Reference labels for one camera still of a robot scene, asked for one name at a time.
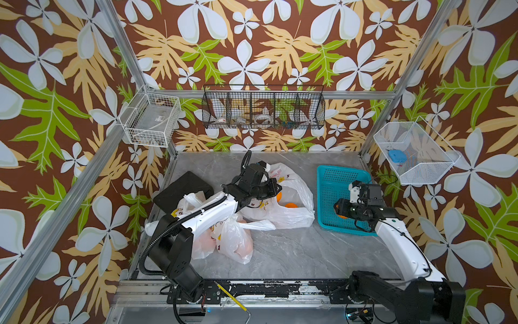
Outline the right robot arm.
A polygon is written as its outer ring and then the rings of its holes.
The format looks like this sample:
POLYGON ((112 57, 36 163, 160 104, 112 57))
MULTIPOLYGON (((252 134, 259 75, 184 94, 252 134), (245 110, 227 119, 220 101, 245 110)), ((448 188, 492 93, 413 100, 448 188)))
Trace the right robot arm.
POLYGON ((404 288, 372 271, 354 271, 347 285, 354 302, 377 302, 394 313, 398 323, 461 323, 465 291, 439 271, 407 231, 399 213, 385 205, 378 184, 354 181, 349 197, 334 204, 335 213, 365 221, 387 246, 403 275, 404 288))

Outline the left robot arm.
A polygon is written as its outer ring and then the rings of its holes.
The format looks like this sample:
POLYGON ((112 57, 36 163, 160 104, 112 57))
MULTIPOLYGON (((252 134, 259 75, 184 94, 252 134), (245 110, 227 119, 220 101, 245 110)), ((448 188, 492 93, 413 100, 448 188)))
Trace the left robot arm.
POLYGON ((264 201, 280 193, 282 187, 268 174, 271 166, 250 163, 251 151, 241 161, 240 174, 222 191, 214 194, 181 217, 163 216, 142 252, 138 269, 144 275, 161 275, 176 285, 187 301, 197 302, 203 295, 204 279, 191 266, 194 240, 204 231, 249 207, 253 200, 264 201))

